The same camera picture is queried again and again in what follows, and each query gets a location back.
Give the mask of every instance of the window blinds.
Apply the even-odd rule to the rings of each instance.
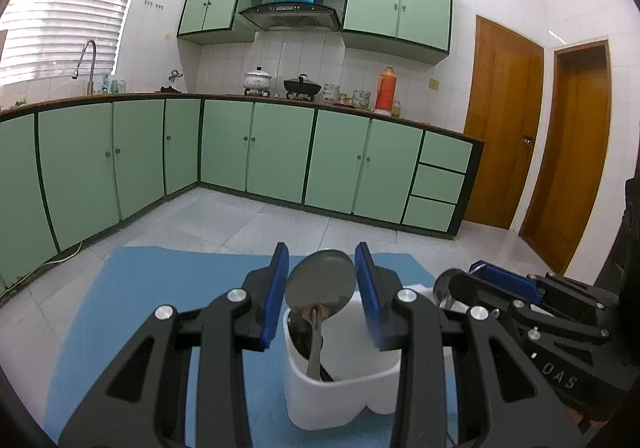
[[[111,72],[129,0],[11,0],[0,17],[7,29],[0,85],[71,75],[85,41],[95,40],[95,72]],[[91,49],[82,62],[87,73]]]

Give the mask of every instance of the blue gripper pad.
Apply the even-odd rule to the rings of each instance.
[[[373,287],[373,280],[369,271],[369,266],[365,260],[364,252],[360,245],[356,246],[354,256],[356,267],[356,279],[358,281],[358,289],[360,289],[360,298],[362,299],[362,308],[364,317],[367,321],[367,329],[373,344],[377,348],[383,345],[382,334],[382,313],[380,312],[380,300]]]
[[[284,298],[284,288],[289,276],[289,248],[283,243],[278,258],[275,259],[275,269],[271,278],[271,285],[267,298],[264,300],[264,321],[260,342],[265,349],[269,348],[271,340],[276,335],[278,321],[280,318],[280,308]]]
[[[540,305],[542,302],[542,294],[534,281],[484,260],[473,263],[469,268],[469,274],[517,294],[527,303]]]

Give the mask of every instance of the blue mat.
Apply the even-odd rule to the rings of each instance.
[[[377,265],[395,270],[405,285],[433,285],[433,277],[408,254],[372,256]],[[292,256],[290,269],[302,258]],[[247,272],[268,265],[269,260],[269,256],[187,253],[161,247],[114,250],[82,303],[60,351],[44,420],[49,436],[54,441],[59,439],[94,381],[156,307],[170,303],[183,312],[207,306],[229,288],[239,287]],[[265,353],[244,353],[246,400],[256,448],[389,446],[392,414],[376,415],[365,409],[346,426],[316,432],[293,426],[284,398],[285,362],[282,330],[278,330]],[[196,364],[197,356],[193,356],[190,383],[195,381],[192,376],[196,376]],[[188,446],[194,446],[193,386],[188,395]],[[447,401],[453,412],[455,402],[450,397],[453,398],[447,396]]]

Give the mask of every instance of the tile floor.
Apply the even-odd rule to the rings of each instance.
[[[456,240],[331,219],[197,188],[94,243],[0,307],[0,364],[33,417],[42,423],[61,342],[112,249],[158,245],[206,253],[291,254],[336,248],[348,253],[365,240],[372,253],[411,254],[434,276],[468,269],[482,258],[521,274],[548,267],[513,231],[463,222]]]

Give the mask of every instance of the metal bolt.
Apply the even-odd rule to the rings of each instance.
[[[401,289],[398,291],[398,300],[404,303],[415,302],[418,295],[411,289]]]
[[[489,317],[489,311],[479,305],[471,307],[470,314],[474,320],[486,320]]]
[[[233,303],[241,302],[246,298],[246,291],[244,289],[232,289],[226,293],[226,298]]]
[[[532,329],[529,329],[527,336],[529,336],[530,340],[536,342],[540,339],[540,332],[537,327],[533,327]]]
[[[171,318],[174,315],[174,308],[170,305],[161,305],[154,312],[156,318],[159,320],[166,320],[167,318]]]

